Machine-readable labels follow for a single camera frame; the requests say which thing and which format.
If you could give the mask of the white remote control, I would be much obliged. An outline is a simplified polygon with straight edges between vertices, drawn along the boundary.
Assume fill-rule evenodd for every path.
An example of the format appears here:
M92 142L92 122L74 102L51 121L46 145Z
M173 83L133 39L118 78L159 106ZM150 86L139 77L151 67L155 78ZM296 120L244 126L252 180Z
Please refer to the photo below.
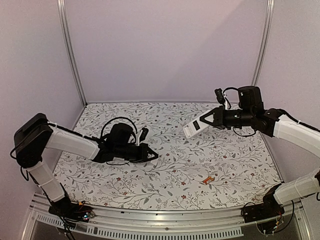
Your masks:
M200 132L202 132L203 130L205 130L210 126L209 124L200 121L200 117L202 115L208 114L210 112L212 112L212 110L208 110L204 113L201 113L195 119L193 119L192 121L187 123L185 126L183 126L182 129L187 139L194 137L195 135L199 134Z

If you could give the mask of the orange AA battery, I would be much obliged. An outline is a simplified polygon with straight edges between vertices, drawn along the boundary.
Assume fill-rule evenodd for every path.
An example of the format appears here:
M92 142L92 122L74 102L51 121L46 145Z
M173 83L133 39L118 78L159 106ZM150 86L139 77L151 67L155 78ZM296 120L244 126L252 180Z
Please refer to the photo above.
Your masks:
M215 180L214 177L211 178L211 180L209 180L208 182L204 183L205 185L208 185L209 183L213 182Z
M212 179L212 177L211 176L209 176L209 177L207 177L206 179L204 179L202 182L203 183L207 183L209 180L211 180Z

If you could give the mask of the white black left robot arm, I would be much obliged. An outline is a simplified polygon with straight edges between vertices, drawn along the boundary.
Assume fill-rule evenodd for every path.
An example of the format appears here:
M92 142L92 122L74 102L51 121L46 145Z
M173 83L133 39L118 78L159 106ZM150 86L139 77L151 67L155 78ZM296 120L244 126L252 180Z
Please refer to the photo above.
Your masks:
M109 163L114 159L123 159L126 164L145 163L159 157L144 142L148 132L146 127L138 131L134 122L130 121L129 124L114 124L109 133L102 130L99 137L89 137L52 123L45 114L38 113L14 134L10 157L55 203L55 209L63 217L70 217L75 211L74 205L67 200L62 185L43 162L44 150L75 154L95 163Z

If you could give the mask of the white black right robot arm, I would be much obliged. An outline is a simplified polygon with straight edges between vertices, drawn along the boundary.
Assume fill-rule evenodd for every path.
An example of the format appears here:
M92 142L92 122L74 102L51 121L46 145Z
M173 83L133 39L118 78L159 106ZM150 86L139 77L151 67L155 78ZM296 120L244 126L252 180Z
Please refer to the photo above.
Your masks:
M285 140L319 157L319 129L295 119L283 109L265 109L259 87L238 88L239 108L234 110L225 108L224 104L227 101L223 90L218 88L214 92L221 106L201 115L200 122L217 129L251 127L255 132ZM265 195L266 201L259 206L258 213L262 218L269 218L278 210L278 205L311 196L319 191L320 170L316 168L304 176L279 185L271 193Z

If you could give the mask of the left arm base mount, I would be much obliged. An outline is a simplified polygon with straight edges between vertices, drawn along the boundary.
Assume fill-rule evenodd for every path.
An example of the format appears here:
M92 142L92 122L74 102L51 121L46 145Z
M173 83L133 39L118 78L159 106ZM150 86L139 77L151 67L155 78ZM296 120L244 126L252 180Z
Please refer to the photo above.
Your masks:
M48 212L64 220L88 223L90 219L95 217L91 206L86 205L85 201L72 202L66 191L64 191L63 198L58 201L53 201L48 196L46 197L50 203Z

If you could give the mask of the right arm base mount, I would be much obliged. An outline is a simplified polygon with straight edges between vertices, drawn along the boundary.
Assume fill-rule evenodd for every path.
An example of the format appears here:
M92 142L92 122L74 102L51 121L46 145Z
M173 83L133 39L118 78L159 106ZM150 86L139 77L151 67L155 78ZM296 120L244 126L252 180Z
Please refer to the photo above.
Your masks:
M245 223L277 217L284 213L284 207L281 204L278 204L273 197L264 198L263 202L259 204L246 204L242 207L240 212Z

